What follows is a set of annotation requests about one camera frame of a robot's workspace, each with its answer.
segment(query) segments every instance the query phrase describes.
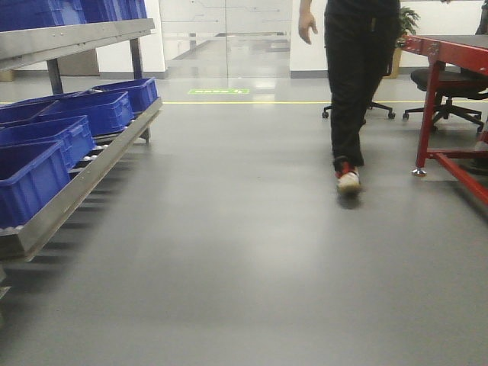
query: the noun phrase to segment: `potted plant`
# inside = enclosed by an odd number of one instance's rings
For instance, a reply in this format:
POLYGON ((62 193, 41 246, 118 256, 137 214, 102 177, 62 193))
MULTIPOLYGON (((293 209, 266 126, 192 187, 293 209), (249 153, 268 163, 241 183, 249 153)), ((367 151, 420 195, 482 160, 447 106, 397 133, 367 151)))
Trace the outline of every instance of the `potted plant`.
POLYGON ((402 56, 402 45, 405 44, 405 36, 408 34, 416 34, 416 28, 418 27, 417 21, 420 19, 413 9, 408 6, 400 8, 400 31, 398 32, 398 39, 396 40, 395 53, 393 54, 393 65, 391 68, 391 75, 388 79, 395 79, 398 76, 398 69, 400 68, 400 59, 402 56))

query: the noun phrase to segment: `green floor sign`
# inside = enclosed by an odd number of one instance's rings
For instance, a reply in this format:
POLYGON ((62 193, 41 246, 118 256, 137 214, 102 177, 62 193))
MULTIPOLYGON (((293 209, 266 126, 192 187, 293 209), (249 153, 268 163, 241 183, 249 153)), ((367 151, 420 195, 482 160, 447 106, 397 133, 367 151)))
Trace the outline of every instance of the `green floor sign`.
POLYGON ((209 94, 249 94, 249 89, 191 89, 188 94, 209 95, 209 94))

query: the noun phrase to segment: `plant pot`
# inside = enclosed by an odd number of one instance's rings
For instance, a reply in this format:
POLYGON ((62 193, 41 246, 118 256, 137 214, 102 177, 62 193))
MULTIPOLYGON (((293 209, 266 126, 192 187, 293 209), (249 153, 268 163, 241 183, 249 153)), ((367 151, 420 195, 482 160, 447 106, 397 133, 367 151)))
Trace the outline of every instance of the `plant pot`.
POLYGON ((398 76, 398 70, 400 69, 400 59, 402 58, 402 49, 396 48, 393 53, 393 63, 391 66, 391 74, 385 76, 385 79, 396 79, 398 76))

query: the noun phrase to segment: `yellow floor line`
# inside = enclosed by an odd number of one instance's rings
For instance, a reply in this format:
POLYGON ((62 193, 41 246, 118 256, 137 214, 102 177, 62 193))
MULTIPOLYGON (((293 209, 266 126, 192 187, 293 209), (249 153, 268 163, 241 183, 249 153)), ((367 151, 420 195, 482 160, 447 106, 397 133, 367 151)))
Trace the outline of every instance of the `yellow floor line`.
MULTIPOLYGON (((420 104, 424 101, 375 101, 381 104, 420 104)), ((330 104, 330 101, 163 101, 163 104, 330 104)), ((462 101, 461 103, 483 103, 483 101, 462 101)))

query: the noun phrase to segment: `red metal frame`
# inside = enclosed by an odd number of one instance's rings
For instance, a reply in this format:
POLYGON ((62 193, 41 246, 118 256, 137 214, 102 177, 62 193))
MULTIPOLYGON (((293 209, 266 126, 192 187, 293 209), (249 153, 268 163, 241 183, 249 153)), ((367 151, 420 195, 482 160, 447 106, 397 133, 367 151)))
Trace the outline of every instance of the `red metal frame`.
MULTIPOLYGON (((448 83, 439 81, 440 70, 445 67, 446 63, 450 63, 488 75, 488 36, 473 37, 486 37, 486 48, 473 47, 467 44, 454 43, 429 36, 408 36, 403 49, 411 53, 427 56, 429 59, 430 76, 425 95, 419 147, 417 149, 417 169, 423 169, 427 159, 435 159, 483 203, 488 204, 488 188, 482 186, 476 179, 468 175, 458 164, 451 160, 488 157, 488 151, 474 151, 473 149, 429 149, 435 92, 441 86, 448 86, 448 83)), ((480 135, 479 141, 488 143, 488 132, 486 130, 480 135)))

